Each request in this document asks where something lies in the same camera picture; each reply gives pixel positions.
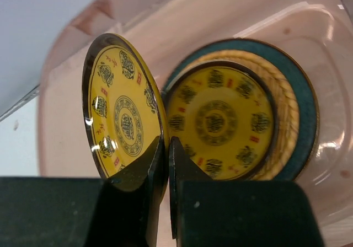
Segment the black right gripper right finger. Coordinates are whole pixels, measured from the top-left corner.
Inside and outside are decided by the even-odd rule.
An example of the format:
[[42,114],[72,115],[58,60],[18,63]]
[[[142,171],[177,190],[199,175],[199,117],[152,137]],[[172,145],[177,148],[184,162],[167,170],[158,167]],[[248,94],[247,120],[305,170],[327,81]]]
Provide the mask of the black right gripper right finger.
[[292,181],[216,181],[169,146],[172,237],[178,246],[323,246],[304,191]]

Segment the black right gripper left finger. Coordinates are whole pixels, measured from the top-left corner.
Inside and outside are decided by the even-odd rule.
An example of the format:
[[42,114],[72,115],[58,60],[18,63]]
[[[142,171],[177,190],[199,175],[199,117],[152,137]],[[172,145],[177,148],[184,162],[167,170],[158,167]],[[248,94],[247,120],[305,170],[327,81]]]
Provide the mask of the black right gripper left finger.
[[155,246],[164,189],[156,137],[108,179],[1,178],[1,246]]

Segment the yellow patterned plate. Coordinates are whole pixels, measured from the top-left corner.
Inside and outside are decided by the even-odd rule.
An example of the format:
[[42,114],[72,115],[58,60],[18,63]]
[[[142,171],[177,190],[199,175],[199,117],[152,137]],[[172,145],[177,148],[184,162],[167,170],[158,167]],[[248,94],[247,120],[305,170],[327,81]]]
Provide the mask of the yellow patterned plate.
[[179,73],[164,90],[170,135],[215,180],[253,179],[278,133],[274,97],[248,67],[213,60]]
[[156,138],[169,149],[168,122],[157,84],[125,38],[99,35],[83,66],[82,107],[88,143],[102,178],[122,171]]

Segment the woven bamboo plate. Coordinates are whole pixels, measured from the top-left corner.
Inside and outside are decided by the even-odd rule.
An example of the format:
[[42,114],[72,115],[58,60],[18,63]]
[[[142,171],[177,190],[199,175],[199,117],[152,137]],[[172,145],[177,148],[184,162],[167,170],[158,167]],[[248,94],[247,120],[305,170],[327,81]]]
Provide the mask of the woven bamboo plate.
[[221,50],[199,56],[183,67],[177,76],[181,76],[200,63],[211,60],[228,60],[239,63],[257,74],[269,88],[277,106],[279,134],[270,159],[252,179],[273,179],[289,162],[299,133],[299,107],[289,81],[274,64],[265,58],[241,50]]

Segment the blue floral ceramic plate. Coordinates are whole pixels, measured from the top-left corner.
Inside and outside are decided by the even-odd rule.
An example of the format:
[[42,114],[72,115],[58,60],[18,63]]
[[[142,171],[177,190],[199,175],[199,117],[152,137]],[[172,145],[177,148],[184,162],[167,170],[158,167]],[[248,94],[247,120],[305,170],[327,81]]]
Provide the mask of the blue floral ceramic plate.
[[272,64],[288,80],[298,101],[300,122],[298,140],[293,153],[284,168],[277,173],[274,180],[295,180],[310,162],[318,145],[319,135],[319,105],[314,88],[302,67],[286,52],[276,46],[250,38],[231,38],[207,44],[186,56],[174,68],[162,87],[162,99],[166,101],[169,87],[179,74],[189,65],[202,61],[206,55],[216,55],[217,58],[236,58],[230,50],[240,50],[253,53]]

